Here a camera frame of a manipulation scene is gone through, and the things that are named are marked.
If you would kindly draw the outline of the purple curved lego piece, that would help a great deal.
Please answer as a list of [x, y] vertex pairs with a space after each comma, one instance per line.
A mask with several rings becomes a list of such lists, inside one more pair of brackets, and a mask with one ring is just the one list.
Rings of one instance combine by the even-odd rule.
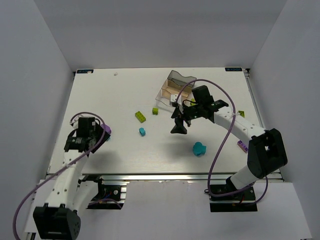
[[103, 124], [103, 128], [109, 135], [111, 135], [112, 130], [107, 124]]

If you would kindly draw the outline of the round teal lego piece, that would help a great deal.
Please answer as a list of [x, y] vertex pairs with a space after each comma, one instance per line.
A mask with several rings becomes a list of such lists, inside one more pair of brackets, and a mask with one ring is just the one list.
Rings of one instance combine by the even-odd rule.
[[196, 142], [192, 147], [192, 152], [195, 156], [203, 156], [207, 151], [207, 147], [201, 142]]

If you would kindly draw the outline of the small teal lego brick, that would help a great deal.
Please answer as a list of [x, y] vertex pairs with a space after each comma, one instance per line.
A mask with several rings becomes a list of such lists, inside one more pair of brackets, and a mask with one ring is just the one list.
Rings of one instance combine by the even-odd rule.
[[146, 131], [143, 127], [139, 128], [139, 133], [141, 136], [145, 136], [146, 135]]

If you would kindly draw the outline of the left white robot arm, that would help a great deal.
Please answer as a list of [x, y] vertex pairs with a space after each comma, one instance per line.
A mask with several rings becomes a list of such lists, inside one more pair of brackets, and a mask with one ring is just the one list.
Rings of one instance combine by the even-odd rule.
[[99, 192], [95, 181], [82, 183], [82, 170], [90, 154], [95, 153], [111, 136], [98, 116], [73, 117], [73, 131], [63, 148], [62, 168], [42, 206], [36, 206], [33, 220], [42, 240], [75, 240], [81, 229], [81, 212]]

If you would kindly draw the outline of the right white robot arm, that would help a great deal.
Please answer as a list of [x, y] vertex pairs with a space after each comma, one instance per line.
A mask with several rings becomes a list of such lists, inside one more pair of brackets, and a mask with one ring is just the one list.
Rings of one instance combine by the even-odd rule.
[[214, 100], [205, 85], [194, 88], [192, 93], [195, 101], [190, 106], [178, 94], [170, 96], [174, 107], [171, 118], [175, 123], [172, 134], [185, 135], [192, 120], [204, 118], [225, 128], [228, 135], [234, 135], [247, 146], [246, 165], [226, 180], [221, 193], [210, 192], [211, 196], [241, 193], [288, 163], [282, 135], [277, 129], [264, 129], [237, 115], [225, 101]]

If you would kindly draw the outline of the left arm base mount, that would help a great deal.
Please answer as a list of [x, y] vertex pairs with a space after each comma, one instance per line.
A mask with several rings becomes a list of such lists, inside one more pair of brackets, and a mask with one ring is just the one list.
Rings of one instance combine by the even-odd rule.
[[120, 210], [123, 207], [127, 191], [125, 182], [103, 179], [99, 175], [88, 175], [82, 181], [94, 182], [97, 189], [97, 194], [92, 198], [87, 209]]

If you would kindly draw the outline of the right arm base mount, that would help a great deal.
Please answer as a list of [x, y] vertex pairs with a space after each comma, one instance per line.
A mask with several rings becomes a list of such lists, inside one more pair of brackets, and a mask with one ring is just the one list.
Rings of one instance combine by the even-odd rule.
[[211, 213], [257, 212], [256, 195], [253, 187], [228, 196], [209, 196]]

